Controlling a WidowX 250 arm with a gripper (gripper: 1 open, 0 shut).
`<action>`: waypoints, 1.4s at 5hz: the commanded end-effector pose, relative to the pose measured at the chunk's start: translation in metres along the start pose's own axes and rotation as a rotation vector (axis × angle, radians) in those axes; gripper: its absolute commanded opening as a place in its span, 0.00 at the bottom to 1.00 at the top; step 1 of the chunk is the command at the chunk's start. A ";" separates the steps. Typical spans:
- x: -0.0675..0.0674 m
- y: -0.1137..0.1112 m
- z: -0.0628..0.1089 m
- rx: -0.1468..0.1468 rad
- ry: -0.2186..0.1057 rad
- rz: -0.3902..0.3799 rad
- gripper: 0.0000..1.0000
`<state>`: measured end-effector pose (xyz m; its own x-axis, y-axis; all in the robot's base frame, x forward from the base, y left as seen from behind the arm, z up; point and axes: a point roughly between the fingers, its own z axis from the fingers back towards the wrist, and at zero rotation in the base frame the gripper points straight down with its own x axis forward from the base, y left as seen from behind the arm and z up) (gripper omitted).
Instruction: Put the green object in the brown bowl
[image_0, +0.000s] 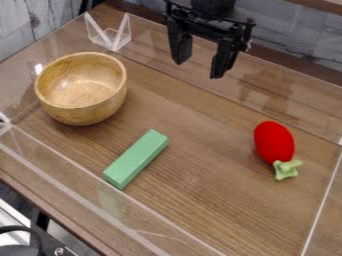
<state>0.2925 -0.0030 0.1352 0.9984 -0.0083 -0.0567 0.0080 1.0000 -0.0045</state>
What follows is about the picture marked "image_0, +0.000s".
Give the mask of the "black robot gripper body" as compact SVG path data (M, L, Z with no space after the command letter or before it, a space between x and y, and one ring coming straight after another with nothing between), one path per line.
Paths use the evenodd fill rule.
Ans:
M248 43L256 19L236 8L237 0L165 0L165 22L178 37L218 40L229 36Z

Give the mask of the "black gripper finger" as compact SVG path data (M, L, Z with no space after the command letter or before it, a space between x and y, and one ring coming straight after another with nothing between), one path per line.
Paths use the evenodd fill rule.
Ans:
M193 35L189 33L188 27L174 20L168 22L168 28L172 57L174 62L181 65L193 55Z
M233 68L238 52L240 44L237 43L237 40L229 36L224 36L218 41L217 54L213 57L212 79L222 78L226 71Z

